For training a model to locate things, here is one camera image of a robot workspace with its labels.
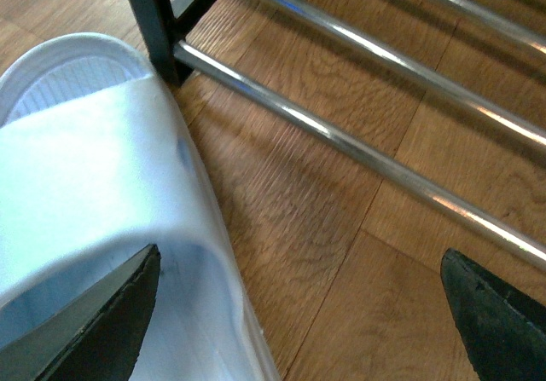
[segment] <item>metal rod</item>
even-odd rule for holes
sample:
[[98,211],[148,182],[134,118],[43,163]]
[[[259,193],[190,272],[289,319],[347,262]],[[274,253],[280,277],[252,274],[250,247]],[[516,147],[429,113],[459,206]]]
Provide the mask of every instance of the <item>metal rod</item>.
[[517,25],[470,0],[435,1],[446,4],[458,12],[462,12],[465,17],[469,17],[484,26],[496,30],[511,42],[529,47],[538,52],[542,57],[546,57],[546,38],[532,32],[526,27]]
[[292,124],[339,149],[379,175],[407,189],[433,208],[452,216],[473,231],[494,240],[513,254],[546,270],[546,246],[531,239],[485,211],[417,174],[395,159],[345,133],[336,125],[310,113],[275,91],[214,60],[185,42],[175,44],[175,58],[255,101]]
[[322,32],[344,40],[356,50],[366,53],[379,63],[403,74],[414,82],[450,98],[467,113],[482,118],[488,124],[507,132],[519,141],[536,148],[541,153],[546,153],[546,131],[540,127],[506,111],[484,97],[465,89],[460,84],[441,76],[388,45],[302,0],[268,1],[287,10],[304,23],[311,23]]

